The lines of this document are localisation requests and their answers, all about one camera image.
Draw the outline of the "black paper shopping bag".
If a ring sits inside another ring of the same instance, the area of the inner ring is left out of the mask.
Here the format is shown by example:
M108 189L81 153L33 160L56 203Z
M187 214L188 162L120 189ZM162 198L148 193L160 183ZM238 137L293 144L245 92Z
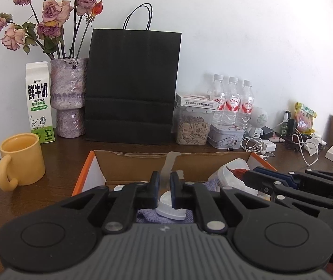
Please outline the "black paper shopping bag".
M85 137L167 144L172 137L179 32L95 29L88 56Z

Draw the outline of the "small white robot figure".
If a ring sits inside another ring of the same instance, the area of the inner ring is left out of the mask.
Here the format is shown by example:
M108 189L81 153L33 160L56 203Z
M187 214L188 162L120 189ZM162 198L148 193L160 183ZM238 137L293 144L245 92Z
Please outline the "small white robot figure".
M249 137L260 137L268 121L268 113L263 108L254 107L247 127Z

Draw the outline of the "grey printed tin box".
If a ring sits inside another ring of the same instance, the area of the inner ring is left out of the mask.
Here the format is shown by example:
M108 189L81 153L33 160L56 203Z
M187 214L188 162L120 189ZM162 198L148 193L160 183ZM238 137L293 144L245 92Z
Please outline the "grey printed tin box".
M207 141L216 149L240 149L245 131L235 125L212 124Z

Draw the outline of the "small white bottle cap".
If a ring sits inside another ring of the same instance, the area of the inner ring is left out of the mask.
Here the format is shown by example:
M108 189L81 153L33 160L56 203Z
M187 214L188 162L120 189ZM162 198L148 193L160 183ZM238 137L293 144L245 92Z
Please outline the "small white bottle cap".
M123 188L124 188L124 185L117 185L117 186L115 186L115 188L113 188L113 191L114 191L114 192L119 192L119 191L121 191Z

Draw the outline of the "clear jar of seeds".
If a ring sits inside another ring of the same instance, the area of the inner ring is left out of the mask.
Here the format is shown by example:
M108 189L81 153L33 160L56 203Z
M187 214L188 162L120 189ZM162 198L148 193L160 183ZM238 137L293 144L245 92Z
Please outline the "clear jar of seeds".
M205 145L213 111L204 108L179 107L176 112L176 142L179 145Z

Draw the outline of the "yellow pink snack bag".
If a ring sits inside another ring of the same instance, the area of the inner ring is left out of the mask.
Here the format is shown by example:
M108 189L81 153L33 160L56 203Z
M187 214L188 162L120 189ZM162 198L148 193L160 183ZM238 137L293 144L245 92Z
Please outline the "yellow pink snack bag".
M315 131L312 126L314 119L317 117L316 112L300 102L295 103L294 108L297 131L305 135L313 134Z

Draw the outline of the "dried pink rose bouquet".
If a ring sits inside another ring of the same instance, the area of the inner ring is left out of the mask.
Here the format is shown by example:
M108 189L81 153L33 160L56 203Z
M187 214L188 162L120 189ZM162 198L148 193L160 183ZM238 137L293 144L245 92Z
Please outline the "dried pink rose bouquet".
M103 11L101 0L13 0L16 6L29 6L31 17L17 24L13 15L0 13L0 38L10 51L30 52L38 46L50 60L77 60L83 40L92 22ZM76 45L78 31L84 25L82 40Z

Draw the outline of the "left water bottle red label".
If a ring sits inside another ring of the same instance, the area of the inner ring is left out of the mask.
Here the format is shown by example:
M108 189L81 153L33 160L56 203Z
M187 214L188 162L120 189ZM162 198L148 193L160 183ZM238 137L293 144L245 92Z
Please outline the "left water bottle red label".
M221 121L226 102L226 93L223 79L223 75L214 74L213 81L207 90L207 97L218 104L216 111L213 114L212 123L214 124Z

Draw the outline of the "white green milk carton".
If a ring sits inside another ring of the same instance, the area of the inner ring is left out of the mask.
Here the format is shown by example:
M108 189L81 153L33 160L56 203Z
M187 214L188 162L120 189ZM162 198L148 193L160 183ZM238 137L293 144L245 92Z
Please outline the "white green milk carton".
M25 84L30 130L41 144L55 141L51 113L50 74L46 61L27 63Z

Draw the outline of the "water bottle red label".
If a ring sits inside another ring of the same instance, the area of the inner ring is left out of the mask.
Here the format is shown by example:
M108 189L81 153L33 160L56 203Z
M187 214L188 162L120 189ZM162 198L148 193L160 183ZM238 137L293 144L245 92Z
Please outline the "water bottle red label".
M223 79L223 75L214 74L213 81L207 90L207 97L218 104L216 111L213 114L212 123L214 124L221 121L226 102L226 93Z
M254 94L252 92L252 84L249 80L244 80L239 110L236 118L236 125L243 130L246 130L249 125L253 104Z
M226 102L223 112L223 122L229 125L235 124L237 112L240 105L240 94L237 90L237 82L238 78L229 77L226 90Z

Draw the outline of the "orange cardboard box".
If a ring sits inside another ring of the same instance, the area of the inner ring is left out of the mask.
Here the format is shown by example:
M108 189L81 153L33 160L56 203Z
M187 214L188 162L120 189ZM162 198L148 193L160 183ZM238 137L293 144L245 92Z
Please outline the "orange cardboard box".
M272 171L275 168L250 152L211 153L122 153L106 150L92 150L77 179L72 195L85 192L97 186L128 184L149 181L154 171L161 171L165 162L173 163L173 171L183 171L190 181L207 181L222 165L234 159L243 159L250 169L257 166Z

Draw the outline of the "purple drawstring pouch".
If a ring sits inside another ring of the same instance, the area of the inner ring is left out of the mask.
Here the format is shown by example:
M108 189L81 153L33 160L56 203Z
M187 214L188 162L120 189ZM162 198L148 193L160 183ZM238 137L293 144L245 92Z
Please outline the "purple drawstring pouch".
M156 209L141 209L137 212L137 223L180 224L193 222L194 217L191 210L172 208L170 191L161 195Z

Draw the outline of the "large white plastic jar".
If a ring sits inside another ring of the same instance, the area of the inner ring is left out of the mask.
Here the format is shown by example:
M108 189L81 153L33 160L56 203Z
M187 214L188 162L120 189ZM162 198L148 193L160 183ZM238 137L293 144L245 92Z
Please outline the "large white plastic jar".
M215 173L213 173L208 178L206 186L208 190L214 192L219 192L221 188L229 186L270 201L269 195L246 186L242 181L243 173L249 170L249 166L245 160L240 158L234 159L227 164L222 165Z

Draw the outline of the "purple ceramic vase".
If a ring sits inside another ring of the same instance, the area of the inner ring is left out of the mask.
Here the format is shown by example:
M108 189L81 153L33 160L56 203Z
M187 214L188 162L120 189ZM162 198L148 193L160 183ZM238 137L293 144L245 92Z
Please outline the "purple ceramic vase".
M56 129L60 137L77 138L85 133L87 65L87 58L51 61L51 106L56 110Z

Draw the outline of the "white charger block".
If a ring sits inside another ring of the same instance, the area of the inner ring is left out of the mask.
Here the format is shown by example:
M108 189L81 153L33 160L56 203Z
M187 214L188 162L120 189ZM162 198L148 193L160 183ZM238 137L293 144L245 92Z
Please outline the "white charger block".
M263 143L264 143L264 150L266 152L274 152L276 150L277 146L272 141L270 141L270 140L263 140Z

